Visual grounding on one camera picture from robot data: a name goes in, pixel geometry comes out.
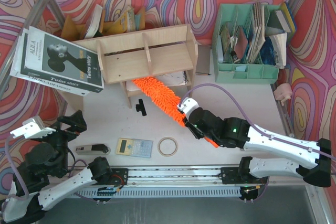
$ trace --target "stacked books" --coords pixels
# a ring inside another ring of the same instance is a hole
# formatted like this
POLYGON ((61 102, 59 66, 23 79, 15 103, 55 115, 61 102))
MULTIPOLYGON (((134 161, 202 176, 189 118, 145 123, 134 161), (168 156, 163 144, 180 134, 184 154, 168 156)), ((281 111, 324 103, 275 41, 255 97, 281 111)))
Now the stacked books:
POLYGON ((265 42, 265 6, 260 2, 253 4, 253 19, 248 35, 249 48, 247 62, 254 63, 265 42))
POLYGON ((268 23, 265 29, 265 36, 287 34, 287 43, 294 36, 297 30, 295 20, 289 10, 287 3, 283 2, 279 10, 270 13, 268 23))
POLYGON ((10 75, 81 96, 104 88, 97 53, 34 27, 19 37, 10 75))

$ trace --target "calculator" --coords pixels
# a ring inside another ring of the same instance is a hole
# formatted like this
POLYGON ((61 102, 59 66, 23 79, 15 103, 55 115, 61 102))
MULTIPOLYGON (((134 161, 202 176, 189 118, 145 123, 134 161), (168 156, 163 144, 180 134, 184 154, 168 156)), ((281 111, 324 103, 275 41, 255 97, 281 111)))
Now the calculator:
POLYGON ((116 154, 132 157, 150 158, 152 155, 152 140, 120 138, 116 154))

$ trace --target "microfiber duster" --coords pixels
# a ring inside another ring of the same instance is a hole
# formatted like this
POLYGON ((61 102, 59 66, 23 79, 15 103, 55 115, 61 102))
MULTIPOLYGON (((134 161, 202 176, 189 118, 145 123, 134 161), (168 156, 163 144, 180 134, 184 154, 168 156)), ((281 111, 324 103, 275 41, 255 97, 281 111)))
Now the microfiber duster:
MULTIPOLYGON (((154 104, 158 106, 164 113, 171 116, 180 126, 184 127, 184 114, 178 110, 177 106, 180 103, 180 97, 175 95, 174 91, 165 86, 161 81, 154 77, 145 77, 133 80, 133 83, 148 97, 152 99, 154 104)), ((205 137, 214 147, 218 145, 212 140, 205 137)))

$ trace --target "calculator screen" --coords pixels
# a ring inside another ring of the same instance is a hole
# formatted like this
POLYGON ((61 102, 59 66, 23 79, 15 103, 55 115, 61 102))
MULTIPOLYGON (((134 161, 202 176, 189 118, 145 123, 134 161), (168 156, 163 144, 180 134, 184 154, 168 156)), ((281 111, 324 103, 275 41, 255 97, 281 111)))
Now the calculator screen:
POLYGON ((125 152, 125 148, 126 148, 126 140, 122 140, 121 141, 121 145, 120 145, 120 152, 124 153, 125 152))

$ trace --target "pink object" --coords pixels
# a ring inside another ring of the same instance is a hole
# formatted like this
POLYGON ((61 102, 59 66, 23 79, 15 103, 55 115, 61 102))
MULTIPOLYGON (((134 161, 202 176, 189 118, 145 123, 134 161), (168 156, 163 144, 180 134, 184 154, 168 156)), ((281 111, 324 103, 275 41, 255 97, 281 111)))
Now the pink object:
POLYGON ((273 92, 275 100, 281 101, 281 105, 284 106, 284 102, 290 99, 293 94, 290 84, 283 83, 273 92))

